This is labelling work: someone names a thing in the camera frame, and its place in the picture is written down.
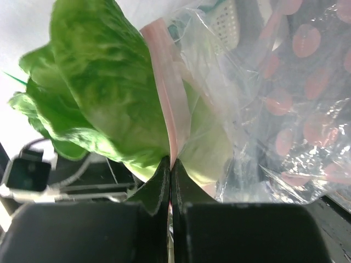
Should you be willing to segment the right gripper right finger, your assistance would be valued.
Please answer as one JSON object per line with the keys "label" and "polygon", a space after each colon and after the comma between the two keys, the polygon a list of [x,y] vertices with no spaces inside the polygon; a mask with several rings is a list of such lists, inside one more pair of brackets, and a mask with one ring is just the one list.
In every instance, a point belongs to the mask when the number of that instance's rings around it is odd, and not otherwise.
{"label": "right gripper right finger", "polygon": [[350,262],[350,214],[311,204],[219,203],[171,171],[175,262]]}

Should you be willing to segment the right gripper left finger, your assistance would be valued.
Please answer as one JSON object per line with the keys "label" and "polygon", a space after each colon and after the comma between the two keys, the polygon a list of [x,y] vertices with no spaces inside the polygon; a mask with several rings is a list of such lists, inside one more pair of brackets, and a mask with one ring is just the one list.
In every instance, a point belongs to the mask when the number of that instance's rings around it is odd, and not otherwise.
{"label": "right gripper left finger", "polygon": [[1,262],[167,262],[169,158],[122,203],[32,203],[1,238]]}

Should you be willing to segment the clear pink-dotted zip bag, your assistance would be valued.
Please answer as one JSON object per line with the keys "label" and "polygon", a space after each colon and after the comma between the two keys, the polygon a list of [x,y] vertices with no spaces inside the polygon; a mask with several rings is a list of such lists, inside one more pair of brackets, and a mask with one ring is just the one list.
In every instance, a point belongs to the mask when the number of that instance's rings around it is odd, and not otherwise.
{"label": "clear pink-dotted zip bag", "polygon": [[236,1],[240,40],[206,83],[233,147],[222,202],[309,203],[350,187],[350,1]]}

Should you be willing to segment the green plastic lettuce head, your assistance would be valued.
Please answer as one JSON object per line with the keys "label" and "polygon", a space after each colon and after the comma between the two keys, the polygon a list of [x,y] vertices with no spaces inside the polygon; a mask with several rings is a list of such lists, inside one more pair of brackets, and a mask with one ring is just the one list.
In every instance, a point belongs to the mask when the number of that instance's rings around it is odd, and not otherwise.
{"label": "green plastic lettuce head", "polygon": [[233,147],[206,83],[211,33],[203,7],[137,29],[116,1],[55,1],[9,105],[65,158],[96,153],[147,182],[167,156],[199,186],[217,183]]}

